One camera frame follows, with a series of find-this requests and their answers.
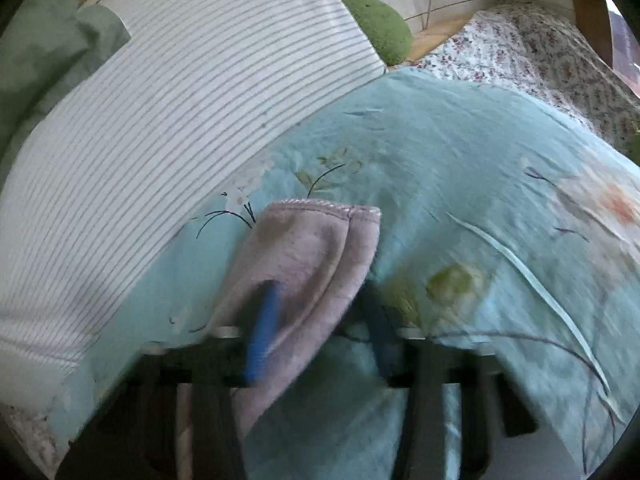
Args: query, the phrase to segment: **floral blanket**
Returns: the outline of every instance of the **floral blanket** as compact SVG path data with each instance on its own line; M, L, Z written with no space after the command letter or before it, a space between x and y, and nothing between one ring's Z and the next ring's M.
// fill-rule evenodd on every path
M567 114L623 155L640 125L640 99L563 17L534 4L476 12L415 63L440 79L526 92Z

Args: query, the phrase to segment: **green pillow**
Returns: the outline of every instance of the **green pillow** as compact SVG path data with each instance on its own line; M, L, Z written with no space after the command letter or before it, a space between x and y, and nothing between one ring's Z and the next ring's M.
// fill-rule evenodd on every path
M388 65L397 65L411 50L414 37L402 16L380 0L342 0Z

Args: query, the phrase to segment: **folded pink fabric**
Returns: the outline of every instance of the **folded pink fabric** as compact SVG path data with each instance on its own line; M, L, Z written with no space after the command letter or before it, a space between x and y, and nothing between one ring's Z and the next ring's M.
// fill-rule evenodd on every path
M280 325L264 379L234 392L246 434L331 335L366 278L380 235L380 210L315 200L268 206L238 251L208 329L230 326L266 280L280 286Z

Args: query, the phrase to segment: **striped fabric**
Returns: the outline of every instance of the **striped fabric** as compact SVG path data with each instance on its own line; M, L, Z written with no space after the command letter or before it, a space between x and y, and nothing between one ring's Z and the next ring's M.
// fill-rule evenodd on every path
M132 40L39 124L0 196L0 376L73 371L217 184L383 73L340 0L103 4Z

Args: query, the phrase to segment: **red and white floral cloth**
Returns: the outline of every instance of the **red and white floral cloth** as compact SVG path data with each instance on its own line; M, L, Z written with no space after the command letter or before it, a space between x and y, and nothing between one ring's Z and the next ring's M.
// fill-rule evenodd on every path
M571 22L535 4L480 10L415 63L440 79L513 88L569 115L628 155L640 99Z

